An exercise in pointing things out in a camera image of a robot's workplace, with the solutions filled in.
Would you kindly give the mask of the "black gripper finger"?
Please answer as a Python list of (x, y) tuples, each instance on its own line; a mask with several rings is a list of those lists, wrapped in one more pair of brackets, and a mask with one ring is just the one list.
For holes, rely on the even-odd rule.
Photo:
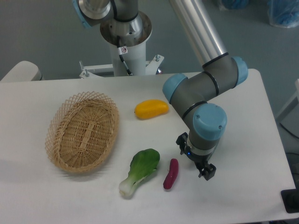
[(188, 134), (186, 132), (178, 136), (176, 140), (176, 144), (179, 146), (181, 155), (189, 153), (189, 146), (187, 144), (187, 140), (188, 140)]
[(216, 172), (216, 166), (214, 166), (211, 163), (208, 163), (208, 161), (204, 161), (203, 163), (195, 162), (195, 166), (199, 170), (199, 178), (204, 177), (205, 180), (208, 181), (214, 177)]

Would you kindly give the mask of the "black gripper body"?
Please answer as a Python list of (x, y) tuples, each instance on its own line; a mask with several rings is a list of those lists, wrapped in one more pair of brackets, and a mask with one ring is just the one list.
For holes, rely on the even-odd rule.
[(184, 154), (195, 163), (204, 165), (214, 153), (214, 147), (208, 150), (196, 148), (188, 139), (184, 148)]

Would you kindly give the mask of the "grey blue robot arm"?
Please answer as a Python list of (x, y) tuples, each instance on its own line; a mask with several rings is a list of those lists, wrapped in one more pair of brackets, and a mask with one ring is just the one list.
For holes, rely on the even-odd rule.
[[(110, 46), (116, 77), (149, 73), (145, 43), (152, 25), (136, 0), (75, 0), (72, 4), (84, 27), (100, 26)], [(171, 76), (163, 84), (163, 93), (189, 128), (189, 133), (181, 134), (176, 141), (181, 153), (195, 163), (201, 177), (209, 180), (216, 167), (208, 161), (227, 124), (224, 110), (210, 100), (244, 82), (248, 67), (240, 57), (228, 54), (202, 1), (173, 0), (171, 6), (203, 71), (192, 78)]]

